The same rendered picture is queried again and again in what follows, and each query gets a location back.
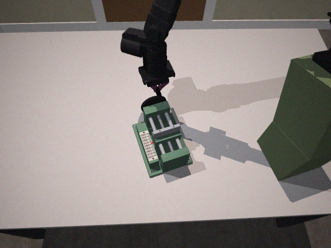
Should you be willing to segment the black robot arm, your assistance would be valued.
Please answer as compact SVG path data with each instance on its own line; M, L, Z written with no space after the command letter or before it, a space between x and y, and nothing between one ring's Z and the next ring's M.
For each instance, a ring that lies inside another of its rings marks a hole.
M143 58L146 73L147 61L159 66L167 60L165 39L174 24L180 4L181 0L154 0L144 30L128 28L122 34L121 52ZM312 60L331 74L331 47L330 50L315 52Z

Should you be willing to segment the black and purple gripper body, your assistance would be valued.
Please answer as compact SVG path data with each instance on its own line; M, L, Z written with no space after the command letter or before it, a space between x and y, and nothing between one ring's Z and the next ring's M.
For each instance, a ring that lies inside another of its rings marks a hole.
M159 66L152 65L147 61L147 68L148 73L146 73L144 66L140 66L138 71L143 80L143 84L147 84L148 87L167 83L170 77L175 77L175 72L169 60L166 60Z

